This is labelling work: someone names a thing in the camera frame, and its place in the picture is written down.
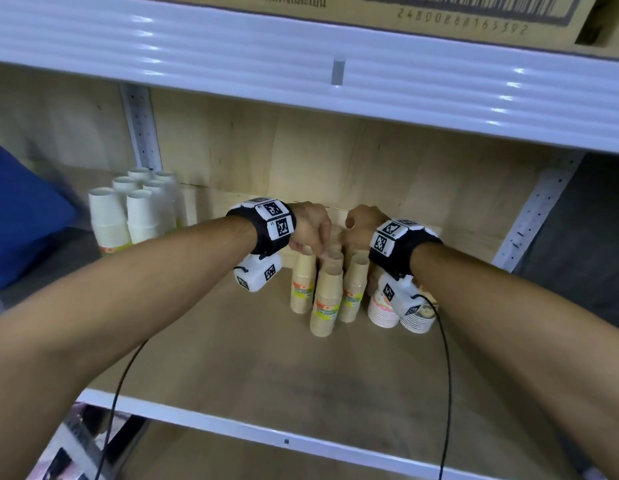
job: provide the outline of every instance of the person's right arm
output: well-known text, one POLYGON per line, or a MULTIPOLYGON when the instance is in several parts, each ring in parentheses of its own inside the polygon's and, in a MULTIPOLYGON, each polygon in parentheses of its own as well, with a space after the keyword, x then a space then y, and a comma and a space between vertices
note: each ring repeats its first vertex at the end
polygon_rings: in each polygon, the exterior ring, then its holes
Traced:
MULTIPOLYGON (((369 247, 387 217, 359 206, 344 244, 369 247)), ((610 480, 619 480, 619 330, 570 301, 447 246, 410 268, 445 314, 514 375, 610 480)))

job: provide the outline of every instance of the black wristband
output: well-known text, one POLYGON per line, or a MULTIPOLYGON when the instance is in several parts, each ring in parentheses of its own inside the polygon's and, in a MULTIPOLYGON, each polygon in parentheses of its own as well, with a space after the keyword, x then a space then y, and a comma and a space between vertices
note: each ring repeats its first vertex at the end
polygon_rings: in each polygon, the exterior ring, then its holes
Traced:
POLYGON ((370 261, 383 268, 392 278, 399 280, 411 275, 412 252, 424 242, 443 242, 425 226, 408 219, 384 222, 370 241, 370 261))
POLYGON ((280 200, 256 197, 235 205, 226 214, 241 216, 256 228, 256 247, 250 254, 272 256, 289 244, 296 229, 296 217, 288 205, 280 200))

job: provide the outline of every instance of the blue fabric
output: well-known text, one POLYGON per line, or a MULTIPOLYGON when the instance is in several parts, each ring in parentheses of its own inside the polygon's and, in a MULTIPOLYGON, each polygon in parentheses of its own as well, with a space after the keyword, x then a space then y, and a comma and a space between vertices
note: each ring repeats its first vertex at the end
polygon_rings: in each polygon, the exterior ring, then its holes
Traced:
POLYGON ((0 146, 0 289, 45 249, 50 234, 75 218, 69 202, 0 146))

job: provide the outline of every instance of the hand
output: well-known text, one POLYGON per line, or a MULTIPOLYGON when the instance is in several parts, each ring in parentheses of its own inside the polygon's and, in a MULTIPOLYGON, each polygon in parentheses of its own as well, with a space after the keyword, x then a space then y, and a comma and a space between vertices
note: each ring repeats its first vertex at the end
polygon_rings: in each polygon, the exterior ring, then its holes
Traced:
POLYGON ((301 252, 303 246, 309 246, 318 257, 326 252, 330 241, 332 221, 320 203, 290 203, 289 208, 296 216, 296 229, 289 239, 289 247, 301 252))
POLYGON ((368 250, 376 228, 388 219, 376 206, 359 205, 347 213, 347 228, 341 233, 341 244, 352 249, 368 250))

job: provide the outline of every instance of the person's left arm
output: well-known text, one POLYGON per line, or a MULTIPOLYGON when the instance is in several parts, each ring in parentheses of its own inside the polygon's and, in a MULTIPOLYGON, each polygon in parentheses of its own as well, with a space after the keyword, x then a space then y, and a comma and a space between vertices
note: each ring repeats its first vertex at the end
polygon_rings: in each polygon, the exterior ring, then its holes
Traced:
MULTIPOLYGON (((291 247, 324 251, 323 206, 291 204, 291 247)), ((91 380, 192 308, 256 246, 243 217, 207 221, 106 257, 0 317, 0 479, 25 478, 91 380)))

